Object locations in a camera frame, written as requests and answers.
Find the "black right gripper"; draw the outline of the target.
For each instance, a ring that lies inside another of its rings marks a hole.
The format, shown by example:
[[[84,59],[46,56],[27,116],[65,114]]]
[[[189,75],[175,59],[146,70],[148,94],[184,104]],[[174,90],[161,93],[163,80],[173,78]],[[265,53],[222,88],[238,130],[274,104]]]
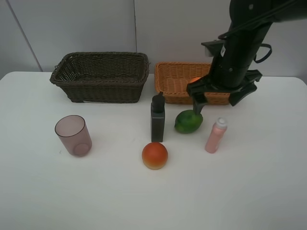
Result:
[[[207,104],[204,94],[206,92],[229,93],[229,103],[235,106],[257,90],[255,82],[261,79],[261,73],[258,70],[223,65],[222,61],[221,56],[214,57],[209,73],[187,85],[187,92],[193,101],[193,111],[197,115]]]

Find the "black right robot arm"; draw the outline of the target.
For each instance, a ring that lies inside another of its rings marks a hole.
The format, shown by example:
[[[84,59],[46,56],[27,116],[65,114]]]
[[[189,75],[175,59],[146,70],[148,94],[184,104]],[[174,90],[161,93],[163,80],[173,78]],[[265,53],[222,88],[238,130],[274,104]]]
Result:
[[[232,106],[256,91],[262,74],[249,70],[252,62],[265,61],[272,52],[256,59],[260,47],[271,49],[263,40],[273,23],[307,17],[305,0],[233,0],[229,7],[231,25],[218,40],[202,43],[213,57],[209,73],[187,85],[193,111],[200,114],[209,103],[206,93],[227,93]]]

